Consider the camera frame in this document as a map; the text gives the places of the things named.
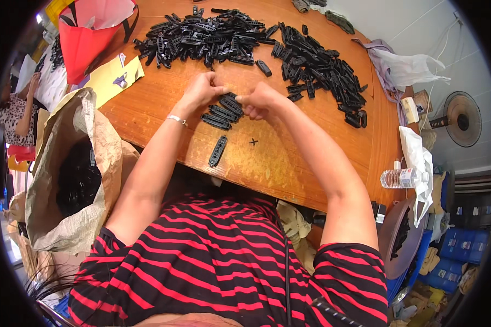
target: hand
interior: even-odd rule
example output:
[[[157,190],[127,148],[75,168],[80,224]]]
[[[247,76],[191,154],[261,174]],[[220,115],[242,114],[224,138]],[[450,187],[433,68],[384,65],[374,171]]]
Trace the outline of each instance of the hand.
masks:
[[[34,92],[38,88],[38,84],[40,82],[40,72],[34,73],[33,76],[31,77],[31,82],[29,84],[29,94],[33,95]]]
[[[263,119],[276,105],[288,100],[264,82],[259,82],[250,95],[237,95],[236,101],[245,105],[244,114],[251,120]]]
[[[196,75],[185,88],[184,95],[173,111],[180,111],[182,119],[187,119],[196,109],[207,106],[215,97],[229,92],[216,78],[215,72]]]

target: black cable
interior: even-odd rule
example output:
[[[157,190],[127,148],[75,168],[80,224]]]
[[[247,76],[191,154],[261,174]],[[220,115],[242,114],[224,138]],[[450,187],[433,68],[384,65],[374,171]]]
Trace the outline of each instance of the black cable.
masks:
[[[275,201],[275,209],[278,205],[278,199]],[[285,243],[285,309],[287,313],[287,326],[291,327],[291,295],[289,293],[289,244],[288,244],[288,236],[285,233],[284,226],[280,220],[278,212],[276,213],[276,221],[279,224],[280,230],[284,235],[284,243]]]

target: yellow envelope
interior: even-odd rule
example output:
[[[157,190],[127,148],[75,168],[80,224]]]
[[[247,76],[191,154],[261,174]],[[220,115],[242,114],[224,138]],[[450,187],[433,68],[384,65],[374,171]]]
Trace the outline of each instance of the yellow envelope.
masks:
[[[124,88],[113,84],[115,79],[124,76],[127,86]],[[138,57],[134,57],[125,67],[122,67],[120,58],[116,56],[110,62],[103,64],[91,72],[91,79],[84,87],[91,87],[96,93],[96,109],[102,107],[126,88],[130,87],[138,78],[144,77],[144,69]]]

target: white wall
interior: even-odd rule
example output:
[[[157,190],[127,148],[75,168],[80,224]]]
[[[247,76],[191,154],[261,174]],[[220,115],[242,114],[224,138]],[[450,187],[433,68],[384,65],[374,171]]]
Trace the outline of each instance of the white wall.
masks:
[[[448,0],[329,0],[331,10],[347,17],[369,39],[383,39],[399,55],[427,54],[436,58],[445,44],[447,28],[454,22],[455,7]],[[435,82],[431,102],[435,111],[454,91],[469,93],[477,102],[483,121],[482,134],[472,147],[454,143],[445,128],[437,129],[432,150],[435,164],[446,164],[456,174],[491,169],[491,75],[469,26],[457,23],[449,33],[439,59],[446,66],[438,75],[451,84]],[[431,83],[413,85],[415,92]],[[442,110],[436,117],[442,116]]]

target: wooden table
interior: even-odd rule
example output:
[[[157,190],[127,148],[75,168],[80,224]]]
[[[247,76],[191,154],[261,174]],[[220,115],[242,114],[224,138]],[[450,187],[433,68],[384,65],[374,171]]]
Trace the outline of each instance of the wooden table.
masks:
[[[176,13],[180,17],[192,14],[193,2],[187,0],[137,2],[140,19],[131,39],[144,40],[150,26],[165,21],[165,14]],[[304,96],[296,103],[342,147],[365,182],[372,200],[389,208],[393,200],[404,198],[403,191],[387,190],[380,185],[380,174],[385,169],[393,168],[393,161],[402,156],[402,151],[396,106],[386,99],[366,50],[351,41],[353,37],[363,41],[367,41],[367,38],[359,32],[354,36],[348,35],[317,11],[301,14],[290,0],[207,0],[196,4],[205,9],[204,17],[215,16],[210,12],[211,8],[238,8],[267,27],[284,22],[300,30],[301,25],[306,24],[309,34],[326,49],[338,50],[340,58],[346,60],[358,75],[360,84],[369,85],[362,94],[367,100],[367,128],[355,129],[345,123],[344,113],[337,109],[333,95],[323,89],[316,91],[315,99],[309,100]],[[115,35],[107,50],[110,55],[104,62],[120,52],[128,59],[139,54],[132,43],[122,43],[123,33],[123,29],[120,29]],[[281,41],[280,31],[272,37]],[[270,67],[273,72],[271,77],[265,77],[256,66],[226,61],[214,64],[218,78],[236,94],[247,93],[259,81],[265,81],[282,94],[287,94],[285,87],[289,82],[282,80],[282,62],[270,56],[272,48],[261,44],[253,53],[256,60],[261,59]],[[207,69],[203,61],[191,59],[185,63],[175,60],[171,69],[157,69],[155,64],[145,66],[145,77],[108,101],[100,111],[124,140],[145,147],[170,109],[182,97],[190,78],[204,71]],[[228,137],[227,147],[219,165],[210,168],[210,154],[223,134]],[[248,143],[251,138],[258,140],[255,146]],[[282,200],[322,211],[327,209],[326,196],[318,180],[303,161],[287,129],[277,123],[270,125],[266,121],[250,121],[244,117],[229,132],[224,132],[200,123],[195,117],[189,125],[188,138],[181,146],[178,161]]]

